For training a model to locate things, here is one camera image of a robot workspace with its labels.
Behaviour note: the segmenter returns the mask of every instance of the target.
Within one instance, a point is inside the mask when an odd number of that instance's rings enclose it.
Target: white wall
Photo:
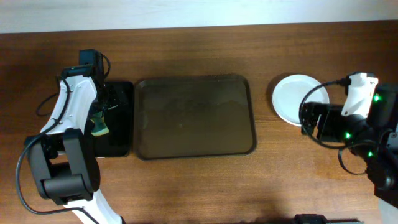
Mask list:
[[[0,0],[0,32],[398,19],[398,0]]]

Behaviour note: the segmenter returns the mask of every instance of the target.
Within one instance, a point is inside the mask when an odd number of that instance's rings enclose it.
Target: cable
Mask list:
[[[63,118],[63,115],[65,114],[68,103],[69,103],[69,98],[70,98],[70,87],[68,82],[66,81],[65,78],[60,77],[60,79],[64,82],[67,88],[67,99],[65,100],[65,104],[63,105],[63,108],[61,110],[60,116],[54,121],[53,125],[51,125],[49,128],[46,130],[42,131],[40,134],[36,135],[33,137],[33,139],[26,145],[24,148],[22,154],[18,158],[18,163],[17,163],[17,168],[16,168],[16,173],[15,173],[15,178],[16,178],[16,188],[17,188],[17,194],[19,197],[19,200],[21,201],[22,205],[30,212],[36,215],[51,215],[51,214],[56,214],[56,213],[61,213],[61,212],[69,212],[69,211],[80,211],[84,213],[91,221],[93,221],[95,224],[99,224],[88,212],[84,210],[84,208],[80,207],[75,207],[75,208],[64,208],[64,209],[59,209],[59,210],[52,210],[52,211],[46,211],[46,212],[41,212],[41,211],[36,211],[33,208],[31,208],[27,202],[25,201],[24,196],[22,195],[22,190],[21,190],[21,183],[19,181],[19,174],[21,171],[21,165],[22,161],[24,160],[25,155],[29,151],[29,149],[38,141],[40,140],[43,136],[45,136],[49,131],[51,131],[53,128],[55,128],[60,120]]]
[[[310,95],[311,95],[313,92],[317,91],[318,89],[320,89],[320,88],[322,88],[322,87],[326,87],[326,86],[329,86],[329,85],[336,85],[336,84],[339,84],[339,85],[340,85],[340,84],[344,83],[345,81],[346,81],[346,79],[343,78],[343,79],[341,79],[341,80],[335,80],[335,81],[331,81],[331,82],[326,82],[326,83],[322,83],[321,85],[316,86],[315,88],[313,88],[312,90],[310,90],[310,91],[304,96],[303,100],[301,101],[300,107],[299,107],[298,117],[299,117],[300,124],[301,124],[301,127],[302,127],[304,133],[305,133],[312,141],[314,141],[314,142],[317,143],[318,145],[323,146],[323,147],[328,148],[328,149],[346,149],[346,148],[349,148],[349,147],[355,147],[357,144],[374,144],[374,143],[375,143],[374,141],[370,141],[370,142],[369,142],[369,141],[366,141],[366,143],[360,141],[360,142],[357,142],[357,143],[354,143],[354,144],[345,144],[345,145],[343,145],[343,146],[331,146],[331,145],[329,145],[329,144],[322,143],[321,141],[319,141],[318,139],[316,139],[315,137],[313,137],[311,134],[309,134],[308,131],[307,131],[307,128],[306,128],[305,125],[303,124],[303,118],[302,118],[303,107],[304,107],[304,104],[305,104],[306,100],[308,99],[308,97],[310,97]]]
[[[351,147],[369,145],[370,143],[371,144],[375,144],[375,146],[379,145],[379,143],[376,143],[376,142],[374,142],[372,140],[363,140],[363,141],[360,141],[360,142],[358,142],[356,144],[353,144]],[[362,172],[362,173],[354,173],[354,172],[351,172],[350,170],[348,170],[347,167],[344,165],[344,162],[343,162],[343,152],[344,152],[344,149],[339,149],[338,150],[338,156],[337,156],[338,163],[340,164],[341,168],[343,168],[343,170],[345,170],[347,173],[352,174],[352,175],[363,175],[363,174],[366,173],[365,171]]]
[[[106,77],[108,77],[109,73],[111,72],[111,61],[109,61],[107,56],[105,56],[105,55],[102,55],[102,56],[105,58],[106,63],[108,64],[108,71],[106,71],[106,73],[104,75],[104,78],[106,78]]]
[[[49,97],[47,97],[46,99],[44,99],[36,108],[36,115],[37,116],[48,116],[51,114],[51,112],[49,113],[45,113],[45,114],[40,114],[40,109],[42,108],[42,106],[48,101],[51,100],[53,97],[57,96],[59,93],[54,93],[52,95],[50,95]]]

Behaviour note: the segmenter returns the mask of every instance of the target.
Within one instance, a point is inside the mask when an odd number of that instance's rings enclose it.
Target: green led light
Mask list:
[[[350,134],[350,133],[345,133],[345,135],[344,135],[344,138],[345,138],[345,139],[350,139],[350,137],[351,137],[351,134]]]
[[[374,95],[373,101],[377,102],[379,100],[381,100],[381,96],[379,96],[378,94]]]

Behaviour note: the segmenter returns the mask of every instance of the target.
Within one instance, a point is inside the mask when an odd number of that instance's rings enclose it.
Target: wood grain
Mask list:
[[[293,73],[324,82],[366,71],[397,82],[398,21],[1,34],[0,223],[78,222],[71,213],[26,211],[14,169],[24,138],[47,122],[34,111],[57,91],[54,76],[87,48],[110,58],[112,80],[237,73],[251,86],[258,147],[248,156],[98,159],[101,190],[127,223],[237,223],[297,213],[381,222],[370,181],[345,173],[336,151],[278,118],[270,97],[277,81]],[[332,102],[344,101],[342,88],[328,92]],[[344,159],[350,169],[364,169],[350,153]],[[56,208],[39,197],[26,162],[21,182],[32,207]]]

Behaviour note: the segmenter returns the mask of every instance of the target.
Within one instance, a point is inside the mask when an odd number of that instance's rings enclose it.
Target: white plate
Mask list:
[[[317,85],[320,85],[320,82],[307,75],[291,75],[281,80],[272,94],[272,104],[276,113],[289,124],[301,126],[299,120],[301,101]],[[326,89],[315,91],[306,102],[329,103]]]

